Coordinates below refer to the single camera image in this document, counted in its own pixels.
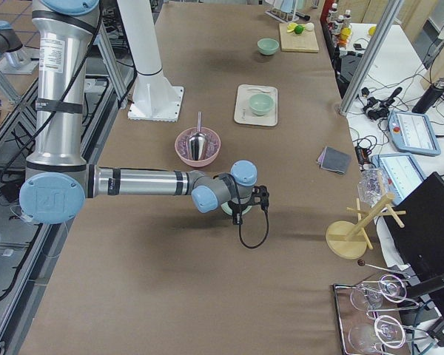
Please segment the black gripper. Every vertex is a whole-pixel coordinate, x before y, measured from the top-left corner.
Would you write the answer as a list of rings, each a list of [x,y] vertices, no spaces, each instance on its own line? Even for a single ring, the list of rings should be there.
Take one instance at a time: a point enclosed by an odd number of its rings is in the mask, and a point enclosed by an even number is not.
[[[232,203],[232,222],[234,225],[243,223],[243,209],[239,203]]]

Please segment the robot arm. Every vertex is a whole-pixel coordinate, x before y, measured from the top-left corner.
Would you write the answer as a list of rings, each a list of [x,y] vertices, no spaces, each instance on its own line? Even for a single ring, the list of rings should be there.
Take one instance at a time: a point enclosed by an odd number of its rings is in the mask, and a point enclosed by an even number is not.
[[[0,71],[30,75],[39,60],[39,50],[25,47],[8,21],[0,20]]]
[[[22,211],[34,221],[59,224],[73,219],[87,198],[99,195],[189,195],[206,213],[225,204],[234,223],[260,201],[257,169],[247,160],[230,172],[106,168],[81,155],[85,64],[101,28],[99,1],[34,1],[33,24],[40,32],[37,129],[19,192]]]

